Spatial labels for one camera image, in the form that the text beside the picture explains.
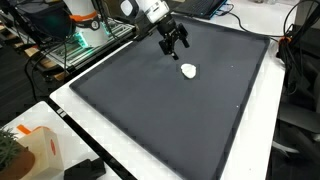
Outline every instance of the black cable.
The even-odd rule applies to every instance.
[[[31,85],[31,90],[32,90],[32,96],[33,96],[33,99],[38,102],[38,99],[37,99],[37,96],[36,96],[36,91],[34,89],[34,84],[33,84],[33,81],[28,73],[28,64],[30,63],[32,59],[32,56],[28,59],[28,61],[26,62],[26,64],[24,65],[24,73],[26,74],[29,82],[30,82],[30,85]]]
[[[226,14],[230,13],[234,8],[233,4],[225,4],[225,5],[231,6],[231,8],[228,11],[218,10],[217,12],[221,12],[221,14],[215,14],[215,15],[217,15],[217,16],[225,16]]]
[[[32,67],[32,70],[31,70],[31,80],[32,80],[32,83],[33,85],[43,94],[46,94],[44,91],[42,91],[39,86],[37,85],[37,83],[35,83],[35,80],[34,80],[34,71],[35,71],[35,68],[37,67],[37,65],[41,62],[41,60],[43,60],[44,57],[46,57],[49,53],[51,53],[52,51],[54,51],[56,48],[53,48],[52,50],[46,52],[45,54],[41,54],[40,58],[35,62],[35,64],[33,65]]]
[[[97,8],[98,8],[98,11],[100,12],[101,14],[101,17],[102,17],[102,20],[104,22],[104,24],[106,25],[106,28],[107,30],[109,31],[109,33],[113,36],[114,39],[117,39],[117,40],[120,40],[120,38],[118,36],[116,36],[113,32],[112,32],[112,29],[109,25],[109,22],[108,22],[108,16],[106,15],[105,11],[104,11],[104,8],[103,8],[103,4],[102,4],[102,1],[98,0],[96,1],[97,3]]]
[[[320,5],[320,3],[318,2],[318,1],[316,1],[316,0],[303,0],[303,1],[300,1],[299,3],[297,3],[296,5],[294,5],[292,8],[291,8],[291,10],[289,11],[289,13],[287,14],[287,16],[286,16],[286,18],[285,18],[285,20],[284,20],[284,24],[283,24],[283,34],[287,37],[287,32],[286,32],[286,25],[287,25],[287,21],[288,21],[288,18],[289,18],[289,16],[290,16],[290,14],[292,13],[292,11],[296,8],[296,7],[298,7],[300,4],[302,4],[302,3],[305,3],[305,2],[313,2],[313,3],[317,3],[318,4],[318,6]]]
[[[28,4],[28,3],[45,3],[45,4],[50,4],[50,3],[47,3],[47,2],[45,2],[45,1],[43,1],[43,2],[24,2],[23,4]],[[68,34],[68,36],[69,37],[67,37],[67,38],[70,38],[70,36],[73,36],[73,34],[72,35],[70,35],[71,34],[71,32],[72,32],[72,19],[70,19],[70,27],[69,27],[69,31],[70,31],[70,33]],[[53,44],[56,44],[56,43],[62,43],[62,42],[65,42],[62,38],[60,38],[60,37],[57,37],[57,36],[53,36],[53,35],[51,35],[51,34],[49,34],[49,33],[47,33],[47,32],[45,32],[45,31],[43,31],[43,30],[41,30],[41,29],[39,29],[36,25],[34,25],[33,23],[31,23],[30,22],[30,25],[37,31],[37,32],[39,32],[39,33],[41,33],[41,34],[43,34],[43,35],[45,35],[45,36],[48,36],[48,37],[50,37],[51,38],[51,40],[49,41],[49,42],[46,42],[46,43],[43,43],[43,47],[48,47],[48,44],[51,44],[51,43],[53,43]]]
[[[256,32],[249,31],[249,30],[247,30],[246,28],[244,28],[244,27],[242,26],[241,19],[239,18],[239,16],[233,14],[232,12],[229,12],[229,13],[227,13],[227,14],[230,14],[230,15],[234,16],[235,18],[237,18],[237,20],[238,20],[238,22],[239,22],[239,27],[240,27],[242,30],[246,31],[246,32],[249,32],[249,33],[252,33],[252,34],[256,34],[256,35],[261,35],[261,36],[283,37],[283,36],[280,36],[280,35],[260,34],[260,33],[256,33]]]
[[[18,28],[17,28],[17,21],[16,21],[15,19],[13,20],[13,24],[14,24],[14,27],[16,28],[17,34],[18,34],[21,42],[24,44],[24,42],[23,42],[23,40],[22,40],[22,38],[21,38],[20,32],[19,32],[19,30],[18,30]]]
[[[276,39],[274,39],[274,38],[272,38],[272,37],[270,37],[270,39],[273,40],[273,41],[275,41],[275,42],[279,42],[278,40],[276,40]]]
[[[304,20],[304,22],[306,22],[306,21],[308,20],[309,15],[310,15],[310,13],[311,13],[311,10],[312,10],[314,4],[315,4],[315,2],[312,2],[311,6],[310,6],[310,8],[309,8],[309,10],[308,10],[308,13],[307,13],[307,15],[306,15],[306,18],[305,18],[305,20]],[[301,42],[299,42],[299,58],[300,58],[300,71],[301,71],[301,74],[303,75],[303,58],[302,58]],[[301,76],[301,78],[300,78],[300,83],[302,83],[302,82],[303,82],[303,76]]]
[[[286,52],[288,53],[289,58],[292,59],[293,64],[295,65],[295,67],[296,67],[297,70],[298,70],[298,67],[299,67],[299,66],[298,66],[297,62],[295,61],[295,58],[294,58],[294,56],[293,56],[293,54],[292,54],[292,52],[291,52],[291,49],[290,49],[289,45],[286,45],[286,46],[285,46],[285,50],[286,50]]]
[[[294,24],[290,24],[285,34],[288,34],[290,32],[290,29],[293,27]]]
[[[64,72],[63,72],[63,81],[65,82],[66,80],[66,75],[67,75],[67,45],[64,43]]]

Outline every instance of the white object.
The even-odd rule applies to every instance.
[[[315,140],[316,142],[320,142],[320,134],[313,135],[313,140]]]
[[[35,156],[32,169],[22,180],[51,179],[64,171],[58,138],[53,131],[39,128],[18,139],[18,142],[28,147]]]
[[[283,4],[275,6],[256,4],[248,0],[237,0],[232,3],[235,5],[232,12],[240,16],[245,28],[257,33],[274,35],[283,34],[284,19],[292,8],[292,6]],[[296,10],[289,17],[288,25],[294,23],[295,14]],[[237,19],[231,15],[202,21],[240,29]],[[137,179],[181,179],[69,88],[72,82],[106,61],[116,52],[53,92],[50,98],[63,107]],[[275,57],[276,52],[277,44],[272,42],[252,88],[221,180],[263,180],[266,177],[285,73],[281,60]]]
[[[286,147],[286,146],[284,146],[284,145],[282,145],[282,144],[279,144],[279,143],[277,143],[277,142],[275,142],[275,141],[273,141],[272,142],[272,147],[274,147],[274,148],[276,148],[276,149],[279,149],[279,150],[281,150],[282,152],[284,152],[284,153],[287,153],[287,152],[289,152],[289,153],[300,153],[298,150],[296,150],[296,149],[293,149],[293,148],[290,148],[290,147]]]
[[[151,23],[161,20],[170,11],[163,0],[136,0],[136,2]]]
[[[197,74],[197,68],[192,64],[183,64],[181,71],[189,79],[194,78]]]
[[[95,12],[93,4],[90,0],[63,0],[73,15],[86,16]],[[100,23],[98,30],[92,30],[90,28],[76,28],[76,32],[80,33],[86,41],[88,47],[97,47],[109,40],[107,32],[103,28],[103,24]]]
[[[24,136],[17,126],[25,125],[29,129],[34,129],[40,125],[49,127],[58,137],[60,153],[65,169],[68,169],[79,162],[90,159],[95,160],[98,155],[85,144],[85,142],[45,103],[39,102],[14,120],[10,121],[5,127],[13,128],[12,132],[17,133],[17,137]],[[99,180],[121,180],[121,178],[107,165],[104,164],[107,174],[101,176]],[[64,173],[51,180],[63,179]]]
[[[126,16],[129,16],[133,10],[132,4],[128,0],[123,1],[120,8]]]

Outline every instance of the floor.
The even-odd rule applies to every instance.
[[[24,74],[27,57],[17,54],[12,47],[0,49],[0,127],[32,107],[30,83]],[[35,73],[35,82],[43,93],[37,90],[37,97],[47,101],[48,95],[62,84],[56,81],[46,83]],[[270,156],[267,180],[320,180],[319,166],[306,161],[290,161],[277,152]]]
[[[34,104],[31,85],[24,73],[27,57],[17,54],[12,47],[0,49],[0,127],[26,111]],[[48,95],[61,86],[61,83],[46,83],[39,73],[34,73],[34,79],[39,86],[36,91],[38,99],[47,101]]]

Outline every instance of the chair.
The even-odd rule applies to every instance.
[[[312,86],[314,110],[280,103],[273,147],[288,157],[320,164],[320,74]]]

